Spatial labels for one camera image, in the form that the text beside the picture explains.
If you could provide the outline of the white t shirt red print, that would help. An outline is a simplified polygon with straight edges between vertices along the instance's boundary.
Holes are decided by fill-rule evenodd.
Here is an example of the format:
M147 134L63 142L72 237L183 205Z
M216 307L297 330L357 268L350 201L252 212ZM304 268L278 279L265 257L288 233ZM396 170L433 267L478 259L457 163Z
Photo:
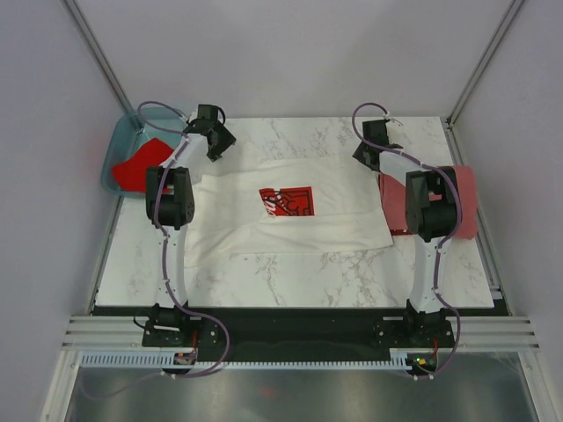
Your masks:
M350 156L266 162L194 188L187 268L223 254L364 251L392 244L377 175Z

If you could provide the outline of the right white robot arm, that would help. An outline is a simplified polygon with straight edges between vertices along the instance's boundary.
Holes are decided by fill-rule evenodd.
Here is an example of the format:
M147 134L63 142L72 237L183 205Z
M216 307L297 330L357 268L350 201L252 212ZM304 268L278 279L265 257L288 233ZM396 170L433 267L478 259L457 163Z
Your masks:
M442 255L461 222L461 203L453 169L424 164L390 143L389 121L367 120L361 129L353 126L362 141L354 158L406 189L405 218L407 231L413 235L415 264L402 331L409 344L423 346L450 328L439 284Z

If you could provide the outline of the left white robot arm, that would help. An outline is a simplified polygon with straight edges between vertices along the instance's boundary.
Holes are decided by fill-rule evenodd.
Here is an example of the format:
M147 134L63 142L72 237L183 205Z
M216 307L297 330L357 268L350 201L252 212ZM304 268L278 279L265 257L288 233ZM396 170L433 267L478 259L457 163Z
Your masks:
M143 112L145 106L160 106L174 113L182 122L180 130L160 127ZM142 122L158 131L179 136L179 145L161 163L150 166L145 173L145 211L152 225L162 233L162 291L157 294L155 308L170 314L163 325L163 336L175 346L185 345L193 336L189 318L216 319L188 308L184 280L184 252L188 225L195 213L194 184L201 180L201 165L222 157L234 145L236 137L225 126L226 115L218 105L200 104L192 120L180 109L156 100L143 101L137 107Z

